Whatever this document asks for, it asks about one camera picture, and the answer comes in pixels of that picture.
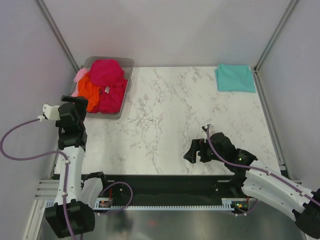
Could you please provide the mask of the crimson red t shirt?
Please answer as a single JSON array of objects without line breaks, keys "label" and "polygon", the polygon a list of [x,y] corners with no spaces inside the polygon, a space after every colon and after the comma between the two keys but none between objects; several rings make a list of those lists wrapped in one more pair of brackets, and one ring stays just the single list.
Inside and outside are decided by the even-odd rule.
[{"label": "crimson red t shirt", "polygon": [[92,113],[116,114],[121,110],[128,81],[114,59],[98,59],[90,70],[91,82],[100,87],[99,103]]}]

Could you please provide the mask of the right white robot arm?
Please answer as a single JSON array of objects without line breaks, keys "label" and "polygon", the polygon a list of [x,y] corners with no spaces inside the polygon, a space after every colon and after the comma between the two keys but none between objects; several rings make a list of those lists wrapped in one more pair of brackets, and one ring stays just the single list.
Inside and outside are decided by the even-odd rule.
[{"label": "right white robot arm", "polygon": [[184,159],[194,164],[212,160],[223,162],[234,175],[229,191],[245,194],[279,210],[292,219],[306,235],[320,238],[320,192],[293,182],[274,172],[252,153],[236,148],[222,132],[193,139]]}]

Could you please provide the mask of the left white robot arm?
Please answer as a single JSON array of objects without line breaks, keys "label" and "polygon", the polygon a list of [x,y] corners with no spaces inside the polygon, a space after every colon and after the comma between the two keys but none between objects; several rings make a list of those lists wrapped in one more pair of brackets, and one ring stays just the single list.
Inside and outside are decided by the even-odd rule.
[{"label": "left white robot arm", "polygon": [[58,128],[58,153],[61,160],[59,185],[54,203],[45,210],[45,219],[59,239],[92,232],[95,228],[94,207],[98,196],[110,191],[102,172],[90,173],[82,179],[87,132],[84,120],[88,100],[62,96],[60,106],[44,105],[44,116]]}]

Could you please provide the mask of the orange t shirt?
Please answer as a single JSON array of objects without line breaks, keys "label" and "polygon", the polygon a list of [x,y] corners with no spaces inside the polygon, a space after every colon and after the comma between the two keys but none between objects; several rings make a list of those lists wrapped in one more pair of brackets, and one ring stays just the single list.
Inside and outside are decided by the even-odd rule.
[{"label": "orange t shirt", "polygon": [[94,85],[91,81],[89,73],[86,73],[78,81],[78,96],[88,100],[86,110],[93,112],[100,101],[100,87]]}]

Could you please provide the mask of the light pink t shirt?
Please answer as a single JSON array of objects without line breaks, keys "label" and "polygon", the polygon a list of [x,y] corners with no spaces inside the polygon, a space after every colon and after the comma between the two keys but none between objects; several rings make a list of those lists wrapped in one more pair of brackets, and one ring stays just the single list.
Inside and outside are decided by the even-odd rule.
[{"label": "light pink t shirt", "polygon": [[88,69],[87,68],[81,68],[76,76],[73,79],[73,82],[75,83],[75,88],[73,90],[73,93],[71,94],[72,97],[77,97],[79,94],[79,90],[78,90],[78,83],[79,81],[88,73]]}]

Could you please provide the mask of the grey plastic bin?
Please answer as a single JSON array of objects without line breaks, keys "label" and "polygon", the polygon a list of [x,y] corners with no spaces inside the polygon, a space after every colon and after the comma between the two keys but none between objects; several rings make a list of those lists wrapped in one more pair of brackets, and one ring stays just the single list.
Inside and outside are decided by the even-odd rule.
[{"label": "grey plastic bin", "polygon": [[71,96],[88,100],[91,117],[119,119],[134,65],[131,58],[91,56],[76,73]]}]

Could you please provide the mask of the folded teal t shirt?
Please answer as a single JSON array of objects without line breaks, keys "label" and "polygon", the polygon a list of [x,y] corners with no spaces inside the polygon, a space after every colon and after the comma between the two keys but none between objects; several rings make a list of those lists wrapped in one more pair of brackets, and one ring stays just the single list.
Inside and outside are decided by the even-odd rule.
[{"label": "folded teal t shirt", "polygon": [[249,65],[219,64],[214,73],[219,92],[256,92],[253,73]]}]

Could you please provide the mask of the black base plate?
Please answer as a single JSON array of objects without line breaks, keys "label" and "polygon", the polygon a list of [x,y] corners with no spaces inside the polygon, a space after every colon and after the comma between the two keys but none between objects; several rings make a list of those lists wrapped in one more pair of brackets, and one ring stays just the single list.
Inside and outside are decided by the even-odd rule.
[{"label": "black base plate", "polygon": [[218,206],[223,199],[247,196],[231,175],[111,175],[99,173],[104,188],[116,183],[102,198],[121,207]]}]

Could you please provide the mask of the right aluminium frame post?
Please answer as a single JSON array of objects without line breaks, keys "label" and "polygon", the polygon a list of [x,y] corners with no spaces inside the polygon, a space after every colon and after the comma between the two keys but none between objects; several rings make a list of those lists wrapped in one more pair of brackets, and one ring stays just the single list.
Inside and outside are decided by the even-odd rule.
[{"label": "right aluminium frame post", "polygon": [[280,21],[278,22],[276,28],[274,29],[270,39],[268,40],[261,56],[259,57],[256,65],[253,67],[253,71],[255,74],[257,74],[260,70],[260,68],[262,67],[263,63],[265,62],[268,54],[270,53],[270,51],[272,50],[274,44],[276,43],[276,40],[278,39],[278,37],[280,36],[282,30],[285,28],[285,25],[287,24],[287,22],[289,21],[292,13],[294,12],[295,8],[297,7],[297,5],[299,4],[300,0],[291,0],[288,4],[288,6],[286,7]]}]

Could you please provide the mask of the aluminium frame post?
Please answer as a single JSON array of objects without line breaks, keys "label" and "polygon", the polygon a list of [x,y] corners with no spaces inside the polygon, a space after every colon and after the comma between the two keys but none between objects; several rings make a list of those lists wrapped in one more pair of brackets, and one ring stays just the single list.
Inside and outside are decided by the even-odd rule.
[{"label": "aluminium frame post", "polygon": [[262,67],[263,63],[265,62],[268,54],[270,53],[270,51],[272,50],[274,44],[276,43],[276,40],[278,39],[278,37],[280,36],[282,30],[285,28],[285,25],[287,24],[287,22],[289,21],[292,13],[294,12],[295,8],[297,7],[297,5],[299,4],[300,0],[291,0],[288,4],[288,6],[286,7],[280,21],[278,22],[276,28],[274,29],[270,39],[268,40],[261,56],[259,57],[256,65],[253,67],[253,71],[255,74],[257,74],[260,70],[260,68]]},{"label": "aluminium frame post", "polygon": [[35,0],[34,1],[41,11],[42,15],[44,16],[49,28],[53,32],[53,35],[55,36],[58,44],[60,45],[62,51],[64,52],[65,56],[67,57],[69,63],[71,64],[72,68],[77,72],[80,68],[73,57],[66,41],[64,40],[54,18],[52,17],[52,14],[50,13],[49,8],[47,7],[44,0]]}]

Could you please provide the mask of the left aluminium frame post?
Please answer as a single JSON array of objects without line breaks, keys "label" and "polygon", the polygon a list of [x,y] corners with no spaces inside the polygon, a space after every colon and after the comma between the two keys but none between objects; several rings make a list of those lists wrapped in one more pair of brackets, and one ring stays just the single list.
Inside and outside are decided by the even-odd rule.
[{"label": "left aluminium frame post", "polygon": [[49,8],[47,7],[44,0],[35,0],[34,1],[41,11],[42,15],[44,16],[49,28],[53,32],[53,35],[55,36],[58,44],[60,45],[62,51],[64,52],[65,56],[67,57],[69,63],[71,64],[72,68],[77,72],[80,68],[73,57],[66,41],[64,40],[54,18],[52,17],[52,14],[50,13]]}]

